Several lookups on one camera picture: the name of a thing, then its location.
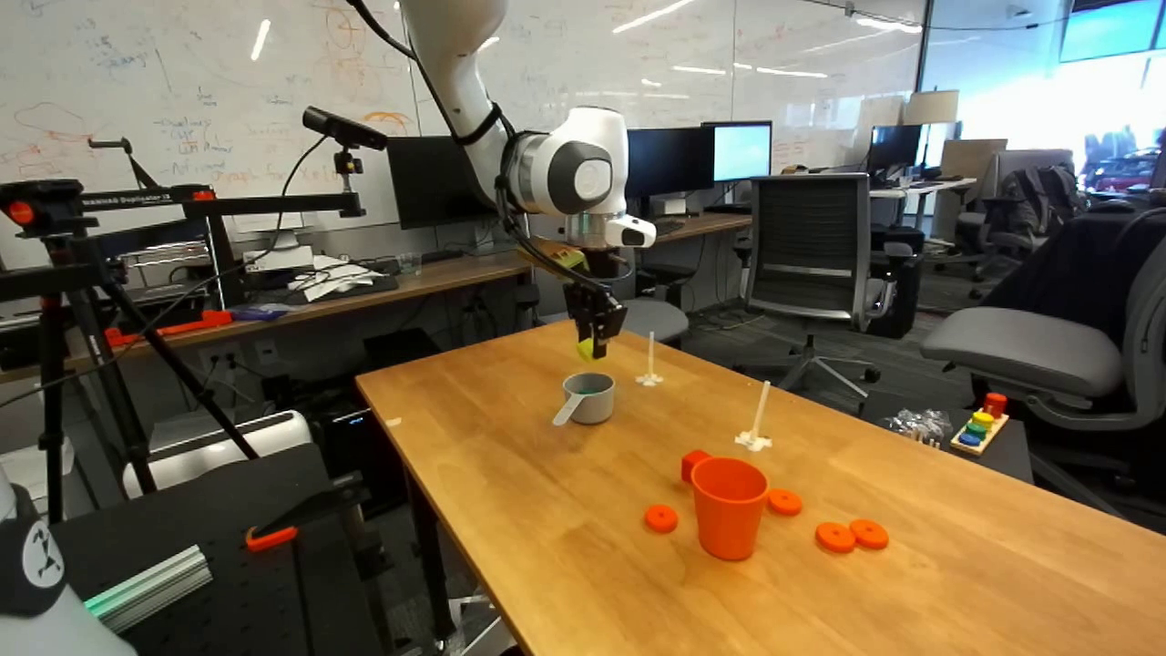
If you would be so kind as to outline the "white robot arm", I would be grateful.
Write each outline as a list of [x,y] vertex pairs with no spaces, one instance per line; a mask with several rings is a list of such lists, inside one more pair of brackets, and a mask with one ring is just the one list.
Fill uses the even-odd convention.
[[515,126],[487,93],[478,53],[501,27],[507,0],[399,0],[413,59],[454,146],[467,152],[500,226],[541,268],[566,281],[580,351],[599,362],[626,305],[584,265],[535,243],[529,220],[569,220],[577,251],[651,247],[656,226],[626,211],[626,121],[573,110],[552,130]]

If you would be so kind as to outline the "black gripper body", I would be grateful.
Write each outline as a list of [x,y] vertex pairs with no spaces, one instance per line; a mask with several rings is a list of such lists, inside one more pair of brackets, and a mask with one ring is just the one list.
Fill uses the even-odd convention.
[[569,317],[584,338],[611,338],[624,328],[626,305],[611,295],[611,251],[573,251],[569,268],[577,281],[566,289]]

